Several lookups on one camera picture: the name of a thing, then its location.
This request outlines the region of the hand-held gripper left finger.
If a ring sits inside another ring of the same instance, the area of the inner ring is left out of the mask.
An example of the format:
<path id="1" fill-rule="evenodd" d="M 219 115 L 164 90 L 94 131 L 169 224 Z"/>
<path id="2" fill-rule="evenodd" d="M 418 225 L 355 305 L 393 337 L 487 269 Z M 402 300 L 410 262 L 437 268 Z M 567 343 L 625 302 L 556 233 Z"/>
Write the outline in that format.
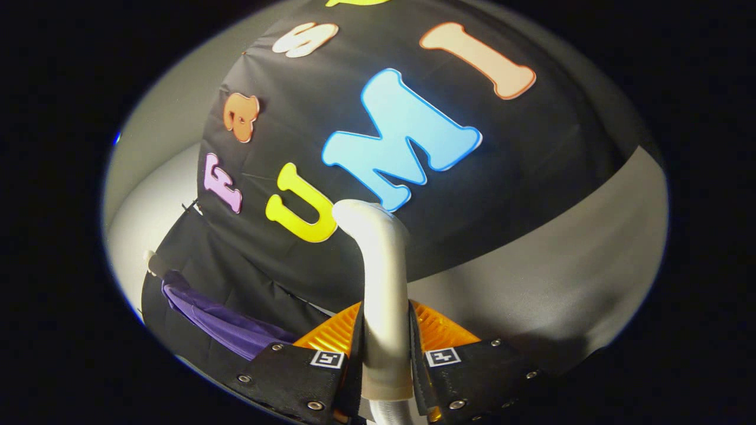
<path id="1" fill-rule="evenodd" d="M 227 386 L 285 423 L 362 424 L 363 340 L 357 302 L 294 344 L 268 344 L 227 377 Z"/>

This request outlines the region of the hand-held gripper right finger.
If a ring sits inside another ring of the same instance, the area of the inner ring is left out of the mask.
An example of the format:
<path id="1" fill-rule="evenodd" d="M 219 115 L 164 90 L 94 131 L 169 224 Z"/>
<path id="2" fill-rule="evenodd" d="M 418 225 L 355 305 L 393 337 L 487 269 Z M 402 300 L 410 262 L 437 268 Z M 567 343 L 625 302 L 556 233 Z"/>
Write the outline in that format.
<path id="1" fill-rule="evenodd" d="M 505 339 L 481 339 L 420 302 L 410 302 L 409 331 L 414 399 L 429 423 L 497 420 L 545 379 Z"/>

